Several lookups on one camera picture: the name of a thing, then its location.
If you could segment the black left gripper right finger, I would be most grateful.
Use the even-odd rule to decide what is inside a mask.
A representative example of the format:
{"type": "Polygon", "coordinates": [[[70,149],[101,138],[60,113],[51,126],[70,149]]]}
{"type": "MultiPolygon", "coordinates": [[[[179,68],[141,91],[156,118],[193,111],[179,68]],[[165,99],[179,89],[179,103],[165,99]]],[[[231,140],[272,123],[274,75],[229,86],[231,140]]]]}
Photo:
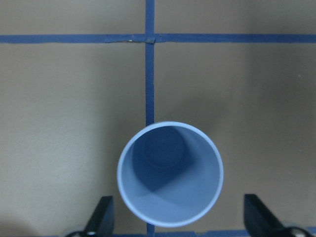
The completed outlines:
{"type": "Polygon", "coordinates": [[[251,237],[290,237],[289,231],[255,194],[244,195],[243,221],[251,237]]]}

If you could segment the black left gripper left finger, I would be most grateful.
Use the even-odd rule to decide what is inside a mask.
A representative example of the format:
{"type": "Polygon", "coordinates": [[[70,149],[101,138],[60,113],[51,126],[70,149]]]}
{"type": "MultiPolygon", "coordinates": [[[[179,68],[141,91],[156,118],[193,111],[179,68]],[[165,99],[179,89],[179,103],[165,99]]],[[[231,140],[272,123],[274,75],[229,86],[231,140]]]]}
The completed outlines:
{"type": "Polygon", "coordinates": [[[112,237],[114,231],[114,200],[101,197],[92,216],[81,232],[82,237],[112,237]]]}

